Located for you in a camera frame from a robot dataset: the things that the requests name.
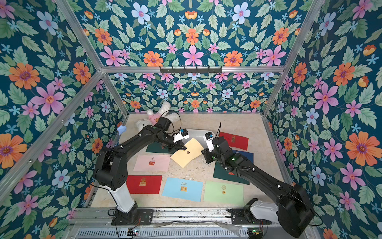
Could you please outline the yellow envelope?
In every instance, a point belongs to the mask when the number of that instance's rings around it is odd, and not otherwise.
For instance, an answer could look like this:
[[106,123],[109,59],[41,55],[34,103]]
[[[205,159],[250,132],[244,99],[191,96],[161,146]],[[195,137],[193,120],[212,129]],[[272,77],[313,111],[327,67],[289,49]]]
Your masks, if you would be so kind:
[[170,157],[182,168],[185,168],[188,163],[199,157],[202,154],[202,150],[204,149],[195,138],[192,138],[190,141],[188,141],[185,144],[185,147],[185,150],[178,150]]

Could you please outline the light blue envelope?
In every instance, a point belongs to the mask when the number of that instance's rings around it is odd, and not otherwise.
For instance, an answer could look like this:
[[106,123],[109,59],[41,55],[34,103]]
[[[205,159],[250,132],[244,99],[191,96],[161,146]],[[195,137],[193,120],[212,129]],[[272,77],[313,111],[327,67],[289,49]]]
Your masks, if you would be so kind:
[[168,177],[162,195],[165,197],[200,202],[202,191],[202,182]]

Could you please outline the white plastic storage box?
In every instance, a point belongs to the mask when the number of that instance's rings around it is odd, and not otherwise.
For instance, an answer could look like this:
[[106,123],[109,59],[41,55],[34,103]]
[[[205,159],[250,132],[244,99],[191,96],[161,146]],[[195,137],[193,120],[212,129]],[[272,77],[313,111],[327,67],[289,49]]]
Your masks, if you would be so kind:
[[204,136],[206,133],[212,133],[213,137],[215,137],[215,133],[213,133],[212,131],[209,131],[209,130],[188,129],[188,134],[190,137],[187,139],[183,139],[183,143],[186,144],[187,142],[189,142],[191,139],[194,138],[197,140],[197,142],[199,142],[199,144],[203,147],[203,149],[205,149],[208,147],[206,141],[204,140]]

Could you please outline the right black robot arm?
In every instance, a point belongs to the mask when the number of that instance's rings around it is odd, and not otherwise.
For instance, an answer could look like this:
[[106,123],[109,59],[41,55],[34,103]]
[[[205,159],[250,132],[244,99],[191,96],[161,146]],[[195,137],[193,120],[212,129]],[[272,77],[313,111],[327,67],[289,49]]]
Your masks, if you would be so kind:
[[247,180],[272,199],[271,204],[253,198],[243,208],[244,218],[248,221],[278,222],[290,236],[299,238],[315,216],[306,190],[298,184],[286,184],[264,172],[244,155],[233,152],[222,136],[213,137],[209,132],[204,136],[204,141],[207,148],[202,150],[202,155],[206,163],[215,161],[227,172]]

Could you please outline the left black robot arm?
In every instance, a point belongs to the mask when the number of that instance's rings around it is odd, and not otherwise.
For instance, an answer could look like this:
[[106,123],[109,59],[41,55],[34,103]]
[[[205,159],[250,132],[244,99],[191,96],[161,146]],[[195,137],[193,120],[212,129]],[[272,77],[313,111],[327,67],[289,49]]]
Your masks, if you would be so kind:
[[187,149],[181,139],[167,133],[171,121],[160,117],[155,125],[144,126],[143,129],[113,148],[103,148],[96,158],[94,178],[101,186],[107,186],[115,191],[125,185],[128,176],[127,162],[144,147],[158,142],[170,153]]

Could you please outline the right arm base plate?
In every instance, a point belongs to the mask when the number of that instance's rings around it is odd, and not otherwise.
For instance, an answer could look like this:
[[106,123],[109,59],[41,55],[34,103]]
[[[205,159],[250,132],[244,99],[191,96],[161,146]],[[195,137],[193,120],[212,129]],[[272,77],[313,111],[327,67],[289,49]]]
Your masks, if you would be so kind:
[[230,214],[233,225],[270,225],[272,223],[268,220],[258,220],[241,208],[228,209],[227,212]]

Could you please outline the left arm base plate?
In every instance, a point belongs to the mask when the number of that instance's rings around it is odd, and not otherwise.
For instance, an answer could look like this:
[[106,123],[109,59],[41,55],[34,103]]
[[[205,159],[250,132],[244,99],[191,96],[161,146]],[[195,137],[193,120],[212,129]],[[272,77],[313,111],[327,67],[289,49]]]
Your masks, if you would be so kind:
[[129,213],[123,213],[116,210],[111,224],[113,226],[146,226],[151,225],[154,210],[152,209],[136,209]]

